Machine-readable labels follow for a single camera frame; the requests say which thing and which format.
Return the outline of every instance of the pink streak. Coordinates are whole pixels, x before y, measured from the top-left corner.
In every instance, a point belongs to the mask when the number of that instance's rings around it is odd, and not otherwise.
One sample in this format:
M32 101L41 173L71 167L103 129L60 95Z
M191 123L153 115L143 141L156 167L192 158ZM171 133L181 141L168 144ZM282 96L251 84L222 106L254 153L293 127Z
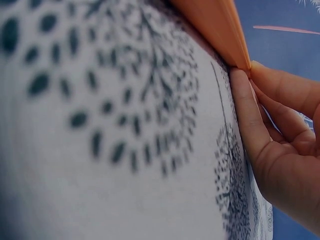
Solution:
M294 33L302 33L302 34L320 35L320 32L317 32L317 31L308 31L308 30L285 27L285 26L270 26L270 25L260 26L260 25L255 25L255 26L253 26L253 28L254 29L267 29L267 30L276 30L276 31L284 31L284 32L294 32Z

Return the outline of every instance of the orange paper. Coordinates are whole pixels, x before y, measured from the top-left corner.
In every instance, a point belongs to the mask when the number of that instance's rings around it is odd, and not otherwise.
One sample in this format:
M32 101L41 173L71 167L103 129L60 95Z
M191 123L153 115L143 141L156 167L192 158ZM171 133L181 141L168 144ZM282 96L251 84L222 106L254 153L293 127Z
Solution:
M171 0L226 63L250 74L245 36L233 0Z

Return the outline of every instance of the hand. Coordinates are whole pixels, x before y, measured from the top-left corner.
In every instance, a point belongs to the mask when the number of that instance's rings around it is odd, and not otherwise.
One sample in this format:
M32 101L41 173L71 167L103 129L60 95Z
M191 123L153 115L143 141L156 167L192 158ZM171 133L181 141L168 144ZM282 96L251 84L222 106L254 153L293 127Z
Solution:
M320 83L257 62L251 82L236 68L230 77L240 133L262 195L320 236ZM315 134L294 110L313 120Z

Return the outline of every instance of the dark green leaf print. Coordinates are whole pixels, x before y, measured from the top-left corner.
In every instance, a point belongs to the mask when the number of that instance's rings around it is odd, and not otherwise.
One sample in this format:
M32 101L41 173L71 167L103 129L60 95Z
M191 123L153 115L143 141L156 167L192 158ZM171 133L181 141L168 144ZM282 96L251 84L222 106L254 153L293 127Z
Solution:
M68 41L71 56L75 56L79 50L79 35L76 27L72 27L68 33Z
M130 102L131 98L132 98L132 89L127 88L123 94L123 103L127 105Z
M108 101L104 102L102 105L102 113L105 115L108 115L113 111L113 108L114 108L114 106L113 106L112 102L108 100Z
M37 60L39 56L39 50L36 46L32 46L30 47L30 49L26 52L24 61L26 64L31 64L33 63L35 60Z
M144 146L144 160L147 165L151 163L151 150L148 143Z
M34 10L38 8L43 0L29 0L29 7L30 9Z
M87 79L88 79L89 87L93 91L97 91L98 90L98 82L97 82L96 74L93 71L89 70L87 72Z
M138 171L137 153L135 151L132 151L130 158L131 158L131 171L133 173L136 173Z
M57 23L56 15L49 13L42 17L40 20L40 31L43 33L49 33L54 29Z
M62 95L66 98L69 99L71 97L71 87L67 79L62 78L60 81L60 89Z
M74 17L76 15L76 6L74 2L69 2L67 4L67 11L70 17Z
M97 34L96 34L96 30L93 27L90 27L88 29L88 36L89 36L89 41L92 43L96 40L97 38Z
M94 159L100 156L102 132L100 130L94 132L91 139L91 151Z
M11 6L12 4L16 3L18 0L0 0L0 7L5 6Z
M28 88L28 95L30 97L36 97L47 91L49 88L49 80L49 76L45 72L36 75L30 83L30 86Z
M51 58L52 58L52 62L54 64L59 64L59 62L60 62L60 54L61 54L60 45L57 42L55 42L52 45L52 49L51 49Z
M123 114L118 118L117 124L120 127L123 127L126 123L127 123L127 116Z
M1 46L7 55L11 55L19 42L19 22L15 17L8 18L1 30Z
M113 148L113 152L111 155L111 163L113 164L118 164L122 157L124 156L124 152L125 152L125 148L126 148L126 143L125 142L119 142L114 148Z
M31 83L28 94L39 95L50 83L66 108L77 108L65 121L72 132L89 131L88 157L100 162L106 153L107 161L124 162L132 173L142 171L142 163L164 177L187 163L196 127L198 66L172 6L153 0L33 3L30 12L41 14L36 27L49 42L43 47L39 39L38 54L26 49L23 57L30 60L22 60L49 64L53 72L50 82L48 77ZM40 11L45 4L62 8L56 14ZM78 102L88 95L90 100ZM100 118L103 125L94 125Z
M141 135L141 122L138 116L133 117L133 131L136 136Z
M87 114L84 111L76 112L70 118L70 126L73 129L81 128L87 123Z

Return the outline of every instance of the white cloth with dark pattern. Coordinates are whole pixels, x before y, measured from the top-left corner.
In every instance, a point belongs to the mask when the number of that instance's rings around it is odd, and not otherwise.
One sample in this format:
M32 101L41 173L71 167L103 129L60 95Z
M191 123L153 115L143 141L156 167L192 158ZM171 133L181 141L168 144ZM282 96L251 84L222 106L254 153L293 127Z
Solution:
M0 0L0 239L272 238L227 69L170 4Z

